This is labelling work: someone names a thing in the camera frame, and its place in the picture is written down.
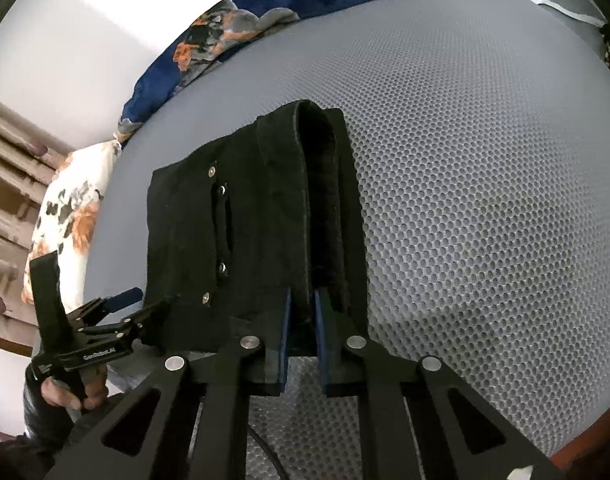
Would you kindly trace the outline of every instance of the white wall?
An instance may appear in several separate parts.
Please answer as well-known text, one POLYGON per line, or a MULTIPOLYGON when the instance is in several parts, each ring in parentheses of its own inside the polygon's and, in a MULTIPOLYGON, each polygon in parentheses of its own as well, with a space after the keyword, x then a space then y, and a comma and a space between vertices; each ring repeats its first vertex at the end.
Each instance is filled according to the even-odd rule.
POLYGON ((23 433, 23 382, 29 357, 0 350, 0 431, 23 433))
POLYGON ((75 148, 107 140, 141 73, 218 1, 18 0, 0 24, 0 102, 75 148))

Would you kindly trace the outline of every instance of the black cloth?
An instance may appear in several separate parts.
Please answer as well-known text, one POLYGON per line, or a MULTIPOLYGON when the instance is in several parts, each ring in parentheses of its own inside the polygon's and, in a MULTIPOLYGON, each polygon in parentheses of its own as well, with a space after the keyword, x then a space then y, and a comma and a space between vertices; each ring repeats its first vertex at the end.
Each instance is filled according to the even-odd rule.
POLYGON ((109 397, 74 424, 65 408, 45 402, 41 386, 28 366, 23 391, 26 433, 0 442, 0 480, 43 480, 61 450, 76 444, 122 398, 123 394, 109 397))
POLYGON ((170 300, 146 344, 217 351, 291 290, 290 354, 315 354, 311 295, 367 333, 367 268, 342 112, 297 101, 154 172, 145 304, 170 300))

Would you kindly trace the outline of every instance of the gray mesh fabric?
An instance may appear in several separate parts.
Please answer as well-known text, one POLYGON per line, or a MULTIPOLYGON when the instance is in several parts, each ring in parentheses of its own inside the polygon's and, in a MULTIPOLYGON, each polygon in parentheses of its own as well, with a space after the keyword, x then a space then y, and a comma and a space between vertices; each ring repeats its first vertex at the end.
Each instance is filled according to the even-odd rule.
MULTIPOLYGON (((547 454, 585 430, 610 405, 610 72, 528 0, 378 0, 200 78, 118 160, 86 298, 144 286, 155 168, 300 98, 347 118, 371 337, 441 356, 547 454)), ((295 479, 360 478, 354 401, 292 361, 254 427, 295 479)))

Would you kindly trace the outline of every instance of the finger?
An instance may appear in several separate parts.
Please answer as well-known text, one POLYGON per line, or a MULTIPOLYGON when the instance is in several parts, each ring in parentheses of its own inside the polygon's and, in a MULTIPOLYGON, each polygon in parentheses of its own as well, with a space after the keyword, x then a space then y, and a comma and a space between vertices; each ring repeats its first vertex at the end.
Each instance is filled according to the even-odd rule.
POLYGON ((108 393, 108 388, 106 386, 103 386, 103 390, 98 394, 98 396, 88 397, 83 402, 83 406, 85 406, 87 410, 93 410, 94 408, 98 408, 106 401, 106 399, 108 398, 108 393))
POLYGON ((96 367, 96 373, 106 378, 108 376, 108 365, 105 363, 99 364, 96 367))
POLYGON ((69 406, 80 410, 80 400, 71 391, 56 384, 51 377, 41 384, 41 395, 51 406, 69 406))
POLYGON ((98 397, 106 389, 106 378, 104 376, 96 376, 92 382, 85 385, 86 397, 98 397))

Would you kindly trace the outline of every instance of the perforated gray surface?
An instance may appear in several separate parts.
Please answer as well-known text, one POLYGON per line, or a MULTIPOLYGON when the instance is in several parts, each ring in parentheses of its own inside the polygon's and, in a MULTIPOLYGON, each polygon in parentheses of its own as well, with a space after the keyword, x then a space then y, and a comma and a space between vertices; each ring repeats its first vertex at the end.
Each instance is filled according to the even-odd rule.
MULTIPOLYGON (((118 160, 86 298, 144 286, 155 168, 299 98, 347 118, 371 337, 440 355, 547 454, 585 430, 610 405, 610 72, 528 0, 378 0, 242 50, 118 160)), ((290 366, 254 427, 295 479, 360 478, 353 401, 290 366)))

